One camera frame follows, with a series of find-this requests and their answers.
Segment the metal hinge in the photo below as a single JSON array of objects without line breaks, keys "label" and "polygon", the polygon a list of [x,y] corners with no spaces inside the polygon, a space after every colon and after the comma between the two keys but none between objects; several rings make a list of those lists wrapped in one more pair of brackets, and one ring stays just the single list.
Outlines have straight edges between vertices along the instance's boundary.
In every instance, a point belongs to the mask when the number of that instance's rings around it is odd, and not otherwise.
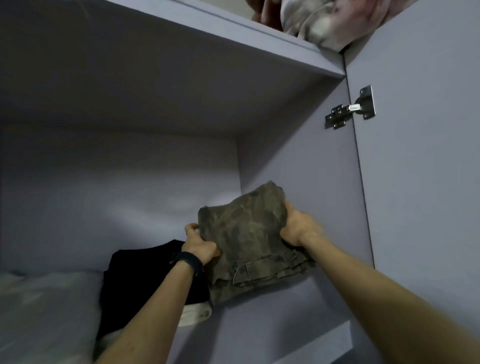
[{"label": "metal hinge", "polygon": [[364,120],[374,118],[375,103],[373,101],[372,86],[360,90],[360,97],[353,105],[338,105],[332,109],[332,113],[325,116],[325,129],[338,129],[347,124],[353,118],[353,114],[363,115]]}]

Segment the forearm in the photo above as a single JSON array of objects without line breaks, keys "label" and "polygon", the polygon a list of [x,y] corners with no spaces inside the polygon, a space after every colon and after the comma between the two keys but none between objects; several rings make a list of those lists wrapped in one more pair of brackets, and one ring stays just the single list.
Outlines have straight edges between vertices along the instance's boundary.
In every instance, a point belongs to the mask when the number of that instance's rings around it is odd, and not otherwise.
[{"label": "forearm", "polygon": [[475,339],[446,316],[323,234],[310,234],[303,244],[389,362],[472,363],[480,357]]},{"label": "forearm", "polygon": [[190,265],[178,262],[97,364],[165,363],[192,279]]}]

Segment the cabinet door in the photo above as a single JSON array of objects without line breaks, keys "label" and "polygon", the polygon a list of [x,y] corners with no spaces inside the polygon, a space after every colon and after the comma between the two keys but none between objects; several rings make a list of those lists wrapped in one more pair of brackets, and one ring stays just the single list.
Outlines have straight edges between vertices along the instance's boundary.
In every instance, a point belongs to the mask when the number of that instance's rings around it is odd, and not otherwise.
[{"label": "cabinet door", "polygon": [[422,0],[346,53],[376,268],[480,335],[480,2]]}]

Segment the camouflage fabric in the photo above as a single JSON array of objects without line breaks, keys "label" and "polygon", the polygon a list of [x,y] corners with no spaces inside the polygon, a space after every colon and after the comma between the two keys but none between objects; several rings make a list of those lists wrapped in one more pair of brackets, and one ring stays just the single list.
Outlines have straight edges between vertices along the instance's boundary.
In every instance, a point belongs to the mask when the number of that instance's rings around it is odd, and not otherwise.
[{"label": "camouflage fabric", "polygon": [[228,205],[198,211],[200,236],[222,256],[205,267],[213,304],[316,266],[304,249],[286,244],[285,193],[272,181]]}]

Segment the pink fabric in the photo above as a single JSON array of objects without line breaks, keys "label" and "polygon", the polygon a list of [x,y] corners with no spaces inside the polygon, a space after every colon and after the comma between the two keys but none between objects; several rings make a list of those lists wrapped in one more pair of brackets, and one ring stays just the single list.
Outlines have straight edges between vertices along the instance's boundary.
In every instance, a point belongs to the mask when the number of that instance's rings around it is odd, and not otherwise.
[{"label": "pink fabric", "polygon": [[373,32],[416,1],[282,0],[279,9],[279,0],[247,0],[256,12],[263,10],[254,20],[335,51]]}]

